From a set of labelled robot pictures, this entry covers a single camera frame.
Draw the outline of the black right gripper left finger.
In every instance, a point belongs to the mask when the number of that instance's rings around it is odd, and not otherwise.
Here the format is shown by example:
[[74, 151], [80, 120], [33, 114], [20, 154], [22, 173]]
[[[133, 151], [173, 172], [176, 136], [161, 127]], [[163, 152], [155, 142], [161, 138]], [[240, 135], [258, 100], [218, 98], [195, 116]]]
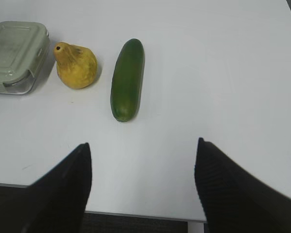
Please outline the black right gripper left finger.
[[0, 233], [77, 233], [92, 186], [88, 143], [27, 187], [0, 185]]

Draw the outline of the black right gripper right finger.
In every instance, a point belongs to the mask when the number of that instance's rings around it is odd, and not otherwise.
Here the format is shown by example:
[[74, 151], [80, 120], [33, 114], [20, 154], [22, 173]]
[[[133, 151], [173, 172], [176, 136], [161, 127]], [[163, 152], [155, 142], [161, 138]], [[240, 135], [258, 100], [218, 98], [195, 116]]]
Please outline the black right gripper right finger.
[[201, 137], [194, 178], [211, 233], [291, 233], [291, 199]]

